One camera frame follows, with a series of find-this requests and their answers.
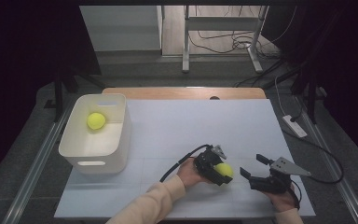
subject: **tennis ball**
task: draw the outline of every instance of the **tennis ball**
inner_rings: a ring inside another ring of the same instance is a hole
[[[92,113],[87,117],[87,125],[89,125],[89,127],[92,130],[97,130],[102,128],[105,122],[106,119],[104,115],[100,113]]]
[[[217,165],[215,165],[214,167],[215,171],[217,171],[217,173],[219,173],[222,176],[229,176],[232,178],[232,176],[234,176],[234,171],[232,171],[232,168],[230,165],[228,165],[227,163],[219,163]]]

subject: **white plastic bin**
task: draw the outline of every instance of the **white plastic bin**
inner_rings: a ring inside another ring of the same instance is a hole
[[[94,112],[106,118],[98,130],[87,125],[88,116]],[[84,95],[75,103],[59,152],[80,173],[114,174],[126,166],[130,138],[131,118],[124,95]]]

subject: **wooden table edge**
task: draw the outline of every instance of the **wooden table edge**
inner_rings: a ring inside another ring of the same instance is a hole
[[[131,87],[106,88],[103,94],[121,93],[128,99],[138,100],[207,100],[217,97],[221,100],[267,99],[260,88],[224,87]]]

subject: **beige sleeve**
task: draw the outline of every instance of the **beige sleeve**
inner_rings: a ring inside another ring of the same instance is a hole
[[[106,223],[157,223],[171,212],[172,204],[185,194],[182,180],[178,175],[174,175],[164,183],[154,184],[147,193],[134,199]]]
[[[279,224],[303,224],[296,208],[285,212],[275,213],[275,217],[277,218]]]

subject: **white paper sheet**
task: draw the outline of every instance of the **white paper sheet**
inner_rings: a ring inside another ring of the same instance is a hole
[[[221,146],[234,179],[221,187],[198,184],[167,218],[273,217],[269,199],[240,175],[243,167],[254,176],[268,176],[269,168],[256,154],[293,161],[269,100],[129,100],[128,109],[132,133],[126,168],[116,175],[82,175],[73,169],[55,217],[112,217],[204,144]],[[301,179],[292,179],[302,190],[300,215],[315,216]]]

